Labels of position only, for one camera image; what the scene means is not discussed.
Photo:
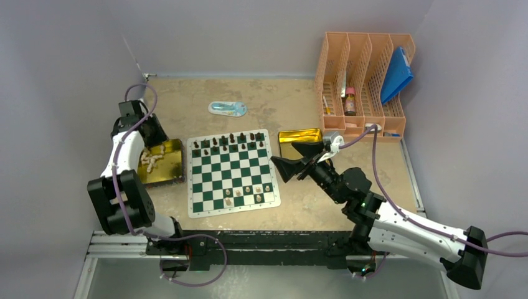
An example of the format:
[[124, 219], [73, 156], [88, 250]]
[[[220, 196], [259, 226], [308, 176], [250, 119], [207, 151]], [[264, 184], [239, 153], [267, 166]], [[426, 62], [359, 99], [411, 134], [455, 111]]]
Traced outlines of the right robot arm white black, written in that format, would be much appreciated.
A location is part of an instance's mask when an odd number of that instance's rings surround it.
[[372, 183], [361, 168], [336, 172], [331, 158], [345, 145], [342, 137], [317, 143], [294, 142], [302, 157], [297, 160], [272, 156], [282, 180], [310, 177], [354, 223], [349, 238], [359, 254], [369, 249], [404, 255], [445, 271], [463, 287], [482, 287], [488, 247], [484, 232], [474, 226], [459, 229], [413, 214], [372, 192]]

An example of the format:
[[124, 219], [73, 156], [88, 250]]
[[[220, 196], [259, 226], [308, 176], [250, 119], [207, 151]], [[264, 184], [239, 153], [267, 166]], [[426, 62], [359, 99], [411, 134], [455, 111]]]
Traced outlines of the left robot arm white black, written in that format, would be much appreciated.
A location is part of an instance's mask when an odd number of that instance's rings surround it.
[[168, 137], [156, 115], [148, 115], [142, 99], [121, 102], [120, 117], [111, 131], [112, 152], [99, 178], [87, 192], [102, 229], [108, 235], [145, 233], [161, 240], [171, 255], [181, 253], [186, 238], [177, 220], [155, 211], [141, 182], [138, 167], [145, 149], [164, 146]]

